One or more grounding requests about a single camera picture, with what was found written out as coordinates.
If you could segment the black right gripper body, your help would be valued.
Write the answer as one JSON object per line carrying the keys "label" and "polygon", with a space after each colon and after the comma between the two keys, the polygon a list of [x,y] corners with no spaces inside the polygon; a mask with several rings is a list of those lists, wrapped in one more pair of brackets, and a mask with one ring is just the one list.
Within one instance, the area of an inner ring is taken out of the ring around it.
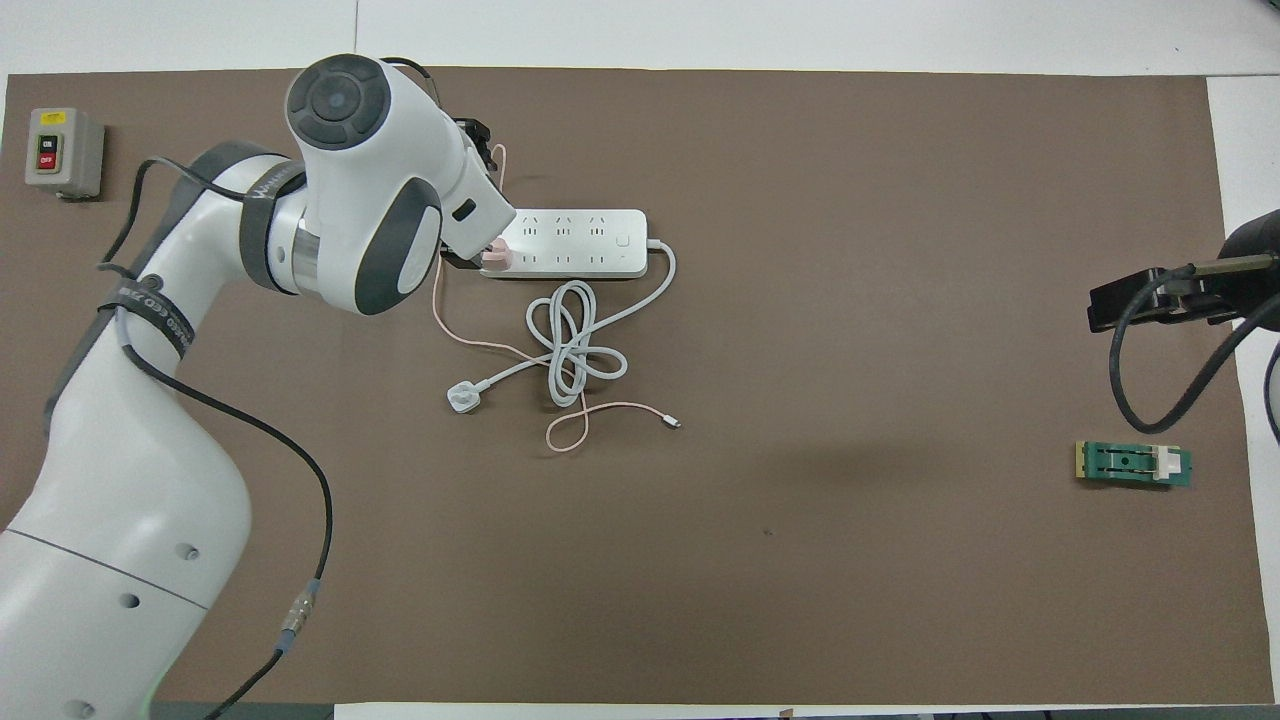
{"label": "black right gripper body", "polygon": [[1231,275],[1207,275],[1170,281],[1152,295],[1140,310],[1140,323],[1178,324],[1207,322],[1211,325],[1243,318],[1245,311],[1231,299]]}

